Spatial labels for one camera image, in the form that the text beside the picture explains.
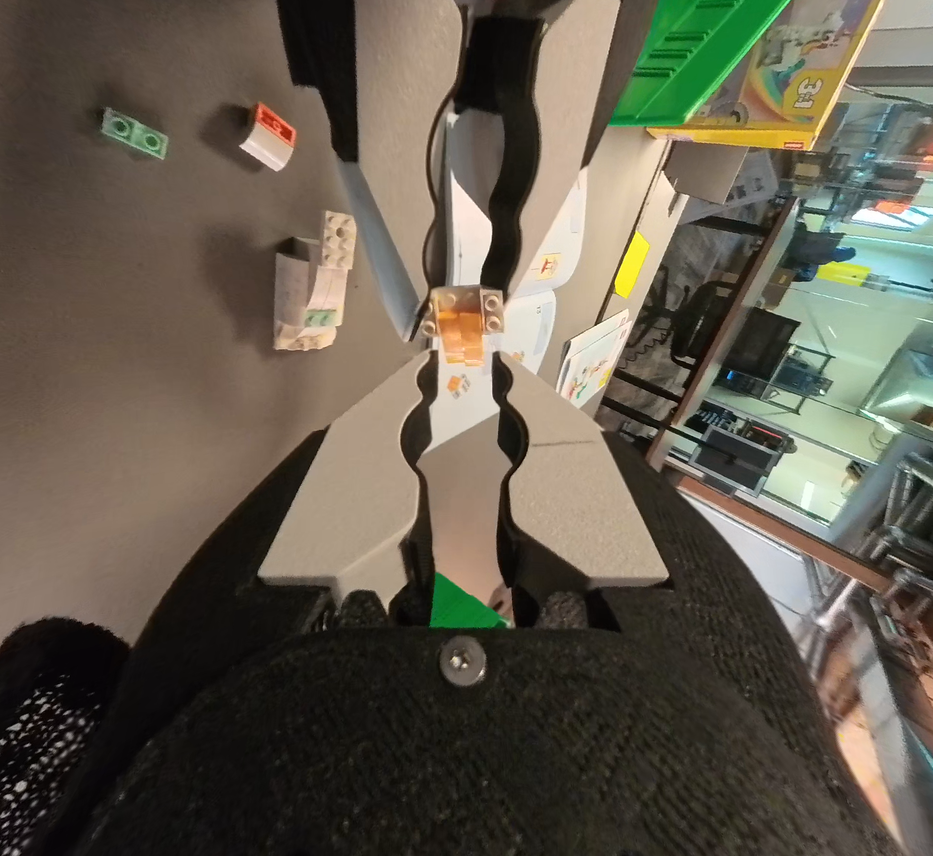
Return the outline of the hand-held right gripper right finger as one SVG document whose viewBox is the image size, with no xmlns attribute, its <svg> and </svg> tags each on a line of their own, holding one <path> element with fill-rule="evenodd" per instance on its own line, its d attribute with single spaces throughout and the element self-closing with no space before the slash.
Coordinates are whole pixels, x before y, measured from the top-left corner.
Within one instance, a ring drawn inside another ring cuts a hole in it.
<svg viewBox="0 0 933 856">
<path fill-rule="evenodd" d="M 496 352 L 500 486 L 496 558 L 514 623 L 533 627 L 549 599 L 667 583 L 656 547 L 603 432 L 522 363 Z"/>
</svg>

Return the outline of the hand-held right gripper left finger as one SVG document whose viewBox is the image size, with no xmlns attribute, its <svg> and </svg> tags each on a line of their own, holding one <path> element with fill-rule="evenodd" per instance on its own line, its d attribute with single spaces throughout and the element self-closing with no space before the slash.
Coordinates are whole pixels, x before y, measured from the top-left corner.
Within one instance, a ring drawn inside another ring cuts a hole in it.
<svg viewBox="0 0 933 856">
<path fill-rule="evenodd" d="M 434 579 L 426 479 L 437 353 L 424 351 L 326 430 L 269 551 L 269 586 L 329 589 L 336 605 L 358 590 L 390 609 L 397 597 L 429 615 Z"/>
</svg>

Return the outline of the open instruction booklet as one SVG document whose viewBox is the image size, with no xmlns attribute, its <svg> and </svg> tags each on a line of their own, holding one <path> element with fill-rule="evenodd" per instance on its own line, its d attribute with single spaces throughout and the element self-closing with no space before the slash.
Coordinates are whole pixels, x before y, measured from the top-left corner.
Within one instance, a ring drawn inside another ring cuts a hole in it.
<svg viewBox="0 0 933 856">
<path fill-rule="evenodd" d="M 452 286 L 479 282 L 492 242 L 488 209 L 481 204 L 495 184 L 503 154 L 498 116 L 466 112 L 447 117 L 444 182 L 447 205 L 447 274 Z M 484 363 L 452 364 L 438 351 L 438 390 L 430 408 L 431 451 L 497 414 L 492 353 L 501 351 L 537 374 L 552 343 L 555 291 L 571 278 L 581 254 L 588 188 L 583 168 L 534 258 L 523 268 L 505 314 L 503 335 L 485 341 Z"/>
</svg>

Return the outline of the green bin near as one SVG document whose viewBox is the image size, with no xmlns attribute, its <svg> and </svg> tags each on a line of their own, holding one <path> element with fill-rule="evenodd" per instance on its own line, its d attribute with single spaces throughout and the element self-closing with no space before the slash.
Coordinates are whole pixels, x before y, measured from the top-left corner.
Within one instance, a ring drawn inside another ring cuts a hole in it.
<svg viewBox="0 0 933 856">
<path fill-rule="evenodd" d="M 431 629 L 509 629 L 507 620 L 440 573 L 434 575 Z"/>
</svg>

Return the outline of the yellow lego set box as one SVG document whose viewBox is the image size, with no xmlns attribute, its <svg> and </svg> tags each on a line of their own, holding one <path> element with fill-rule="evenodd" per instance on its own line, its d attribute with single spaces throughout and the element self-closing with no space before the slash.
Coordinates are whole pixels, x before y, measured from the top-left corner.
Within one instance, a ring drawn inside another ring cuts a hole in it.
<svg viewBox="0 0 933 856">
<path fill-rule="evenodd" d="M 812 150 L 884 0 L 790 0 L 717 90 L 656 139 Z"/>
</svg>

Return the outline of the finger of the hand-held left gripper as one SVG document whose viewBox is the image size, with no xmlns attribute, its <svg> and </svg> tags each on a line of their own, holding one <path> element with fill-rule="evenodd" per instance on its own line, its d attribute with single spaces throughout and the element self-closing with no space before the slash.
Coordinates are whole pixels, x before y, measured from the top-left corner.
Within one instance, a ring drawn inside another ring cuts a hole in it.
<svg viewBox="0 0 933 856">
<path fill-rule="evenodd" d="M 516 289 L 582 170 L 620 5 L 560 0 L 474 22 L 453 114 L 498 116 L 504 139 L 478 285 Z"/>
<path fill-rule="evenodd" d="M 357 151 L 339 163 L 368 264 L 412 341 L 443 267 L 437 138 L 460 71 L 454 0 L 354 0 Z"/>
</svg>

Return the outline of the white and orange lego assembly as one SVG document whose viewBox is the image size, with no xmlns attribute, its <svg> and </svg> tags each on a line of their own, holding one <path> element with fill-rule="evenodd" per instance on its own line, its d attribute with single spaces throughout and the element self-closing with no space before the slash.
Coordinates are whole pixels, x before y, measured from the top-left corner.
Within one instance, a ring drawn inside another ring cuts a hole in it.
<svg viewBox="0 0 933 856">
<path fill-rule="evenodd" d="M 432 289 L 422 334 L 439 343 L 445 361 L 482 367 L 506 330 L 504 293 L 480 284 Z"/>
</svg>

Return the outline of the white lego body assembly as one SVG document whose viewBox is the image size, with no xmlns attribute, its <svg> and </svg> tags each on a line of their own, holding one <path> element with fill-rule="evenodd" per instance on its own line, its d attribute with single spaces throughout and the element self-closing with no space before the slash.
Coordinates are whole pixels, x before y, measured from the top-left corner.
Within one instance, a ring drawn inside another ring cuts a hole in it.
<svg viewBox="0 0 933 856">
<path fill-rule="evenodd" d="M 290 238 L 277 252 L 275 350 L 310 351 L 334 343 L 344 320 L 356 235 L 353 215 L 326 210 L 315 236 Z"/>
</svg>

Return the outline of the green plastic parts bin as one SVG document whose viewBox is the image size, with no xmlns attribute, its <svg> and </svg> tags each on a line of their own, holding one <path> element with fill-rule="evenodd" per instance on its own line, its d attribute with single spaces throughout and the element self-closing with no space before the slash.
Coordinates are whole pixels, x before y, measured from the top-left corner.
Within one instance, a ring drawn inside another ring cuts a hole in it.
<svg viewBox="0 0 933 856">
<path fill-rule="evenodd" d="M 791 0 L 659 0 L 611 127 L 679 127 Z"/>
</svg>

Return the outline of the black swivel office chair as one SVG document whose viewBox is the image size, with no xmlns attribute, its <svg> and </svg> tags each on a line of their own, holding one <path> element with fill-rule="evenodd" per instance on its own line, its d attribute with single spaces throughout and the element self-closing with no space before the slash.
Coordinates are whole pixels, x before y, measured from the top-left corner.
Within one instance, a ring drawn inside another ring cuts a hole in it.
<svg viewBox="0 0 933 856">
<path fill-rule="evenodd" d="M 661 337 L 649 346 L 667 346 L 674 363 L 694 372 L 726 315 L 733 290 L 720 280 L 706 281 L 693 291 L 686 286 L 680 304 L 668 308 L 669 287 L 669 267 L 662 264 L 639 313 L 637 322 L 642 327 L 636 342 L 642 342 L 662 321 L 667 321 Z"/>
</svg>

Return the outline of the red and white lego brick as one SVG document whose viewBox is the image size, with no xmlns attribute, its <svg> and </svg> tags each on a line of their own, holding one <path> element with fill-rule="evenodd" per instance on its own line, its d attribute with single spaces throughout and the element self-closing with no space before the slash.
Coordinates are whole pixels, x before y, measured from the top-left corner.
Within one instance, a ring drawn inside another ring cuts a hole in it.
<svg viewBox="0 0 933 856">
<path fill-rule="evenodd" d="M 239 150 L 272 171 L 281 171 L 290 162 L 297 145 L 297 130 L 262 102 L 249 116 L 247 134 Z"/>
</svg>

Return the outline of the grey cardboard flap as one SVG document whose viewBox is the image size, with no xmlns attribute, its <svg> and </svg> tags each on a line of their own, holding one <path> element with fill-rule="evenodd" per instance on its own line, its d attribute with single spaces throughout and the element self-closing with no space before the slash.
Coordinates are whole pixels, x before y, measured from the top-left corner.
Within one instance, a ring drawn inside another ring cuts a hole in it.
<svg viewBox="0 0 933 856">
<path fill-rule="evenodd" d="M 663 172 L 679 195 L 724 205 L 748 147 L 675 140 Z"/>
</svg>

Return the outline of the yellow sticky note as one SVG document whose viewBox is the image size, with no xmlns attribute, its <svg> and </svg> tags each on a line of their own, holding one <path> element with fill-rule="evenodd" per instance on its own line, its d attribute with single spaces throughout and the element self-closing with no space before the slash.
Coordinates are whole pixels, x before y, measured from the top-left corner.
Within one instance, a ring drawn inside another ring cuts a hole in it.
<svg viewBox="0 0 933 856">
<path fill-rule="evenodd" d="M 614 279 L 615 295 L 625 299 L 631 297 L 649 252 L 649 242 L 638 230 L 635 230 Z"/>
</svg>

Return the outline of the pale green lego brick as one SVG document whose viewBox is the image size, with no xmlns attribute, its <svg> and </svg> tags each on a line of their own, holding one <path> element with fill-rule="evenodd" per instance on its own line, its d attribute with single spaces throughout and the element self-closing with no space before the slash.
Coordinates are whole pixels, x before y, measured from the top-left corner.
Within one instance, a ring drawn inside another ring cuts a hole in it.
<svg viewBox="0 0 933 856">
<path fill-rule="evenodd" d="M 167 156 L 169 138 L 165 134 L 111 107 L 103 109 L 100 131 L 105 138 L 138 153 L 157 160 L 165 160 Z"/>
</svg>

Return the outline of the closed instruction booklet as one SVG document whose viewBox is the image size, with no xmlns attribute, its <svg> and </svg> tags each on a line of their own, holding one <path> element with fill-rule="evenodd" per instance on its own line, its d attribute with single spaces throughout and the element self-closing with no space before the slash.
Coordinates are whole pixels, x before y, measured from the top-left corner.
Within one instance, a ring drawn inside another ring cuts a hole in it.
<svg viewBox="0 0 933 856">
<path fill-rule="evenodd" d="M 633 327 L 624 309 L 566 343 L 556 391 L 574 407 L 584 407 L 605 388 Z"/>
</svg>

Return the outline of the black framed screen on stand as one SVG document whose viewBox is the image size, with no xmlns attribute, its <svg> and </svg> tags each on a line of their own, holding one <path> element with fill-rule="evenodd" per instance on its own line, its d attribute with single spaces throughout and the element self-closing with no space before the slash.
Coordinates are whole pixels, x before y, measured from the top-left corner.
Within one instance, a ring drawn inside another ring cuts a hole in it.
<svg viewBox="0 0 933 856">
<path fill-rule="evenodd" d="M 795 450 L 791 436 L 756 423 L 746 424 L 739 431 L 712 426 L 707 428 L 688 463 L 711 486 L 758 497 L 776 464 Z"/>
</svg>

